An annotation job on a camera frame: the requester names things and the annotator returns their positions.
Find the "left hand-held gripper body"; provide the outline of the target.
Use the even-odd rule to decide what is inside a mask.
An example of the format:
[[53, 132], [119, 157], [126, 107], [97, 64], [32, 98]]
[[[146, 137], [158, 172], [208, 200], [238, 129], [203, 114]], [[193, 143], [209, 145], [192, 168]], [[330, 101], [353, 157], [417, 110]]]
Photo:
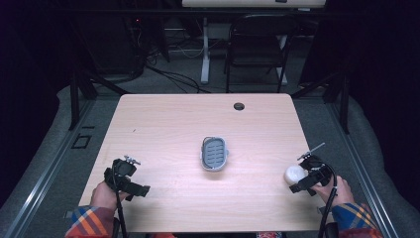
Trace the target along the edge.
[[128, 160], [116, 159], [112, 167], [107, 168], [104, 173], [104, 180], [113, 190], [125, 192], [126, 186], [131, 183], [130, 177], [137, 168]]

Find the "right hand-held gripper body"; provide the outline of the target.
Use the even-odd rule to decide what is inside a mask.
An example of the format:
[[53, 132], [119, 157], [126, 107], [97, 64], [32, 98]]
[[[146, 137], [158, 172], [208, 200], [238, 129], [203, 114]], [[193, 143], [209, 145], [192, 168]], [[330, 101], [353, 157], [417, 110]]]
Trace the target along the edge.
[[299, 166], [307, 172], [307, 176], [305, 178], [312, 178], [314, 180], [314, 185], [320, 183], [322, 186], [325, 186], [330, 182], [333, 170], [319, 157], [314, 155], [314, 152], [323, 146], [324, 143], [321, 143], [315, 148], [309, 150], [298, 158], [298, 161]]

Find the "white soap bar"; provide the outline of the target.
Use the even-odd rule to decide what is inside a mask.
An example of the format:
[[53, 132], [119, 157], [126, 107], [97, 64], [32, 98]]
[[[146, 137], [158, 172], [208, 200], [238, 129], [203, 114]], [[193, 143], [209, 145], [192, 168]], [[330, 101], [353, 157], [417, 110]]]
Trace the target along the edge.
[[284, 172], [284, 180], [288, 185], [294, 185], [307, 176], [307, 172], [300, 166], [290, 166]]

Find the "grey soap dish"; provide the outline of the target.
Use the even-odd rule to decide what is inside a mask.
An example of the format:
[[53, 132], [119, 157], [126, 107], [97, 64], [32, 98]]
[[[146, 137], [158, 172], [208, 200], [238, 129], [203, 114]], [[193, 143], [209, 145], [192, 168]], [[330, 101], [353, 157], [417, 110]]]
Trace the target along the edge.
[[220, 137], [206, 137], [201, 145], [200, 160], [204, 170], [221, 171], [227, 164], [229, 151], [226, 142]]

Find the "person's left hand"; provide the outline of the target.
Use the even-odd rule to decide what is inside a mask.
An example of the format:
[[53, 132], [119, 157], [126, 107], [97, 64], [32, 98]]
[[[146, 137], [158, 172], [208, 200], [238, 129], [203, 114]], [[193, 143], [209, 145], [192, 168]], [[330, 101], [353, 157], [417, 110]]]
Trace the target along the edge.
[[101, 181], [93, 189], [90, 205], [96, 207], [104, 207], [115, 211], [117, 209], [117, 198], [121, 200], [129, 196], [126, 192], [115, 192], [113, 191], [105, 181]]

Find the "person's right hand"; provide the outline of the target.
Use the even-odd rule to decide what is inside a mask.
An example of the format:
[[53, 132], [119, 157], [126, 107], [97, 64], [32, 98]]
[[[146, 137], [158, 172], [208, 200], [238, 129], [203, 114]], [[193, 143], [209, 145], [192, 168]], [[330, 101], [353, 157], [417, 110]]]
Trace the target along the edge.
[[[321, 199], [327, 203], [330, 197], [330, 193], [334, 188], [334, 180], [331, 179], [330, 182], [325, 185], [315, 184], [312, 186], [312, 189], [317, 192]], [[354, 203], [354, 196], [349, 186], [348, 182], [340, 176], [337, 176], [337, 190], [336, 195], [332, 201], [332, 207], [344, 204], [344, 203]]]

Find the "black metal stand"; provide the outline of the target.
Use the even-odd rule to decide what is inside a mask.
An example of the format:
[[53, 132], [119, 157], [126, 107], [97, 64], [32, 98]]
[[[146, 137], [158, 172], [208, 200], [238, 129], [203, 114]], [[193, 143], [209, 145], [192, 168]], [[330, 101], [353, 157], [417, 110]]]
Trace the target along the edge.
[[318, 81], [311, 82], [303, 89], [293, 93], [291, 97], [293, 99], [300, 98], [324, 84], [327, 84], [327, 89], [323, 95], [323, 100], [326, 103], [333, 103], [337, 99], [338, 95], [341, 95], [339, 124], [343, 131], [346, 134], [349, 134], [348, 115], [350, 101], [350, 79], [345, 72], [333, 72]]
[[79, 93], [87, 100], [95, 100], [98, 92], [93, 83], [99, 83], [119, 95], [128, 91], [102, 77], [96, 69], [93, 57], [85, 44], [81, 31], [72, 20], [68, 21], [69, 38], [72, 45], [73, 73], [70, 78], [71, 122], [69, 130], [73, 130], [80, 120]]

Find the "black folding chair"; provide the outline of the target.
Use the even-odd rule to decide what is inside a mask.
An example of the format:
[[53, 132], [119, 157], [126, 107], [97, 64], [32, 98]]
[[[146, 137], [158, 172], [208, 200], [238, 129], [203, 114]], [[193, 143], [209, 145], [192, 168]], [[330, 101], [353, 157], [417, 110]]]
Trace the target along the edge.
[[291, 15], [249, 14], [235, 20], [229, 30], [225, 59], [226, 91], [230, 91], [232, 67], [264, 67], [267, 73], [280, 67], [280, 91], [291, 40], [298, 30], [299, 23]]

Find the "white desk leg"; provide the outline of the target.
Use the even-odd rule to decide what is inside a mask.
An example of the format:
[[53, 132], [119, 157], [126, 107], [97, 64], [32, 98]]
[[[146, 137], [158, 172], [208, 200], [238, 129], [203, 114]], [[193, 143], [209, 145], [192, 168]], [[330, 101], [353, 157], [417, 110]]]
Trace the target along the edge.
[[203, 19], [203, 60], [201, 69], [201, 79], [203, 84], [209, 82], [210, 73], [210, 54], [209, 54], [209, 36], [208, 36], [208, 21]]

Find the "aluminium floor rail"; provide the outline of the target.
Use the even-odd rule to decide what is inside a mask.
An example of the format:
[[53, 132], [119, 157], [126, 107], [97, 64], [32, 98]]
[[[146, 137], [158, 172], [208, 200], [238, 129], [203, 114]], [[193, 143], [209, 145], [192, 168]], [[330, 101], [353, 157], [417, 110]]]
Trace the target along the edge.
[[340, 137], [344, 141], [346, 148], [350, 154], [351, 165], [353, 172], [356, 174], [358, 182], [362, 187], [364, 195], [370, 206], [371, 212], [376, 220], [376, 224], [380, 229], [384, 238], [400, 238], [394, 224], [392, 223], [389, 213], [385, 208], [385, 203], [382, 197], [377, 192], [371, 180], [368, 170], [362, 161], [361, 154], [359, 153], [351, 134], [346, 134], [339, 121], [338, 109], [332, 104], [326, 104], [326, 108], [333, 118], [333, 122]]
[[0, 208], [0, 238], [63, 238], [98, 153], [105, 120], [98, 101], [82, 104], [71, 131], [60, 109], [18, 186]]

